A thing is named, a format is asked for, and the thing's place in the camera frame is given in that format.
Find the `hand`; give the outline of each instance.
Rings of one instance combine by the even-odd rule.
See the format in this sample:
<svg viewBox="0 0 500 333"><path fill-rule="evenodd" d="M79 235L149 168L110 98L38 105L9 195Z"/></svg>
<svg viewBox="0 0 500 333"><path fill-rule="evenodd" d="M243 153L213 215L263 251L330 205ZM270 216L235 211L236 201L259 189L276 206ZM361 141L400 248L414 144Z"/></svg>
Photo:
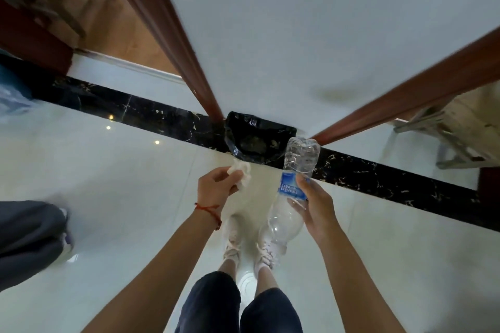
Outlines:
<svg viewBox="0 0 500 333"><path fill-rule="evenodd" d="M243 177L243 171L237 170L228 175L227 167L218 167L198 179L198 204L202 207L220 206L220 214L229 195L238 191L236 183Z"/></svg>
<svg viewBox="0 0 500 333"><path fill-rule="evenodd" d="M309 205L304 209L301 206L293 206L304 219L310 235L318 245L328 238L332 229L339 226L335 216L334 202L332 197L321 188L321 186L300 174L296 175L297 185L305 193Z"/></svg>

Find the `blue label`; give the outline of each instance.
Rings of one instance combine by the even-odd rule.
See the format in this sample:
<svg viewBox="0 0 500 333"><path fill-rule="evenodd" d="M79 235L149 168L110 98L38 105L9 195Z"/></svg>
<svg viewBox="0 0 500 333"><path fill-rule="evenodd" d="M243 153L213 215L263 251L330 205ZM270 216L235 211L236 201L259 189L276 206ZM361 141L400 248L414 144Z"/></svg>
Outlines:
<svg viewBox="0 0 500 333"><path fill-rule="evenodd" d="M279 185L278 192L282 195L293 197L297 200L305 200L304 192L297 186L294 172L282 173L282 181Z"/></svg>

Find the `red string bracelet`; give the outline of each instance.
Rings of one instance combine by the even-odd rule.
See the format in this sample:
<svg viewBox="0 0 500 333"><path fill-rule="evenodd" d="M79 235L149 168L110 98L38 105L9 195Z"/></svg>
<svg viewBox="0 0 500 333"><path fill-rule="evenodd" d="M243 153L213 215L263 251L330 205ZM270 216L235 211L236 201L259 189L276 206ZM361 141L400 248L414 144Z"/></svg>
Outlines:
<svg viewBox="0 0 500 333"><path fill-rule="evenodd" d="M219 230L221 228L221 225L222 225L222 220L221 218L219 217L219 215L214 211L216 210L217 208L219 208L220 206L209 206L209 207L202 207L201 205L199 205L198 203L195 203L196 207L195 207L195 210L204 210L206 212L208 212L209 214L212 215L212 217L215 219L215 221L217 222L217 228L216 230Z"/></svg>

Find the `dark pants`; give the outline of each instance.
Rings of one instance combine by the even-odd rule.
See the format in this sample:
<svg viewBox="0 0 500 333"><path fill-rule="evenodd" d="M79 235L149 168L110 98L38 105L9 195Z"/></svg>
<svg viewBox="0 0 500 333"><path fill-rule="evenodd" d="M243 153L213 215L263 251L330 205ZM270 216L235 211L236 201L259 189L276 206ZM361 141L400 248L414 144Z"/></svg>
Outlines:
<svg viewBox="0 0 500 333"><path fill-rule="evenodd" d="M213 272L198 280L180 313L176 333L302 333L290 300L278 288L262 292L243 311L240 291L226 273Z"/></svg>
<svg viewBox="0 0 500 333"><path fill-rule="evenodd" d="M0 292L31 278L63 251L61 210L49 203L0 202Z"/></svg>

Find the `plastic bag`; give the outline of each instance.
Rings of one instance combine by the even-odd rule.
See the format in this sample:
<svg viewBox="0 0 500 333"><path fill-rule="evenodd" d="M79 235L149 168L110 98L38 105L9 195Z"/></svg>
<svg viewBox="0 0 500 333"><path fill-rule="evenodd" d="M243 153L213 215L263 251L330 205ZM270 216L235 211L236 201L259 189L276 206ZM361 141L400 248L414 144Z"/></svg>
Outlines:
<svg viewBox="0 0 500 333"><path fill-rule="evenodd" d="M0 65L0 120L21 115L36 104L31 91L12 71Z"/></svg>
<svg viewBox="0 0 500 333"><path fill-rule="evenodd" d="M232 154L242 161L267 165L284 155L297 129L253 115L229 112L224 140Z"/></svg>

